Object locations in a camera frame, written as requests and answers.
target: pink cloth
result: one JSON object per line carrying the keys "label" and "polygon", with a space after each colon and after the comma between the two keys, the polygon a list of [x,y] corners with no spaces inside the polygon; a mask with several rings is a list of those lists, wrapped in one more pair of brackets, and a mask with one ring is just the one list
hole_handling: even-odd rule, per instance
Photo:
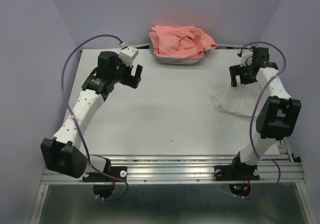
{"label": "pink cloth", "polygon": [[195,26],[155,26],[149,36],[154,54],[161,57],[202,58],[204,50],[217,48],[214,39]]}

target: white cloth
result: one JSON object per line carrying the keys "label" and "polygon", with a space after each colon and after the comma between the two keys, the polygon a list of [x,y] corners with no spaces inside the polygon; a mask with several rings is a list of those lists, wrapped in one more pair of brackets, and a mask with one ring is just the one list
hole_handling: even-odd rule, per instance
{"label": "white cloth", "polygon": [[[261,87],[256,82],[238,87],[228,85],[224,90],[214,91],[211,97],[216,109],[220,112],[251,116],[260,92]],[[255,116],[259,114],[264,103],[265,100],[262,99]]]}

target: wall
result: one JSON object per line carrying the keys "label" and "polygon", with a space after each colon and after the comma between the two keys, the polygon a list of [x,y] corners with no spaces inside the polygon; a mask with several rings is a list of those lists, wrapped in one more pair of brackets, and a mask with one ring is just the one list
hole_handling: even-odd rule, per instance
{"label": "wall", "polygon": [[[302,102],[295,130],[289,138],[296,156],[300,155],[313,209],[320,221],[320,9],[319,0],[283,0],[262,35],[287,57],[287,69],[281,79],[290,95]],[[276,52],[272,60],[282,64]]]}
{"label": "wall", "polygon": [[[149,41],[158,25],[197,25],[217,43],[243,44],[260,38],[281,0],[53,0],[76,43],[100,33],[127,43]],[[101,38],[86,47],[114,47]]]}
{"label": "wall", "polygon": [[66,110],[60,73],[75,43],[52,0],[0,0],[0,15],[0,223],[25,224],[44,168],[40,143]]}

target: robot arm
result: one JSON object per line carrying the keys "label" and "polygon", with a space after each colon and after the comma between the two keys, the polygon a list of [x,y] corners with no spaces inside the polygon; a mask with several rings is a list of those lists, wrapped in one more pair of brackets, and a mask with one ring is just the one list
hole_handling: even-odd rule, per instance
{"label": "robot arm", "polygon": [[[268,81],[278,72],[275,63],[269,62],[269,50],[258,47],[253,50],[245,50],[241,53],[241,64],[229,68],[231,86],[236,87],[236,76],[240,77],[241,84],[258,82],[263,88]],[[279,77],[266,88],[262,100],[265,101],[252,131],[253,143],[259,156],[276,141],[289,137],[295,127],[301,103],[294,100],[286,92]],[[215,166],[216,181],[243,181],[247,177],[251,180],[259,180],[257,164],[259,158],[253,151],[251,143],[241,150],[227,166]]]}
{"label": "robot arm", "polygon": [[[81,140],[73,119],[77,119],[81,132],[84,133],[116,83],[137,88],[141,80],[142,66],[137,66],[134,76],[131,71],[138,53],[132,46],[123,48],[119,55],[111,51],[100,53],[97,67],[84,82],[73,108],[74,117],[69,115],[53,137],[45,138],[41,143],[47,169],[75,178],[79,178],[84,172],[92,171],[91,167],[87,167],[86,156],[79,151]],[[103,162],[99,160],[96,166],[104,170],[108,165],[110,166],[110,161],[103,159]]]}

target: white table surface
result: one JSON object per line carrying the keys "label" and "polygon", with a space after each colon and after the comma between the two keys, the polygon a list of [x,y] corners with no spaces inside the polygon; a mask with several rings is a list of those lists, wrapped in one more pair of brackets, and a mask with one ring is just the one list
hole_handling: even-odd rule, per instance
{"label": "white table surface", "polygon": [[[82,51],[71,106],[104,50]],[[115,85],[84,135],[90,154],[236,155],[249,141],[250,119],[221,113],[211,101],[213,90],[230,85],[229,66],[240,63],[236,53],[214,50],[198,66],[169,66],[140,49],[139,87]],[[277,145],[266,154],[279,154]]]}

